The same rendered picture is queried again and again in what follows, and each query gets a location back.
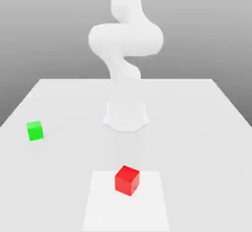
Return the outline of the small green cube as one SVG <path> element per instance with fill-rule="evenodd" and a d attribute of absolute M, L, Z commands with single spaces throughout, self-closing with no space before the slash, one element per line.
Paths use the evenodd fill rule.
<path fill-rule="evenodd" d="M 43 139 L 43 129 L 40 121 L 27 122 L 27 130 L 30 141 Z"/>

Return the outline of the small red cube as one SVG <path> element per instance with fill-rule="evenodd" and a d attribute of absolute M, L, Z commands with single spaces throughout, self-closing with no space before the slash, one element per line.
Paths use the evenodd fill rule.
<path fill-rule="evenodd" d="M 122 168 L 115 175 L 115 190 L 132 196 L 140 182 L 140 171 L 128 166 Z"/>

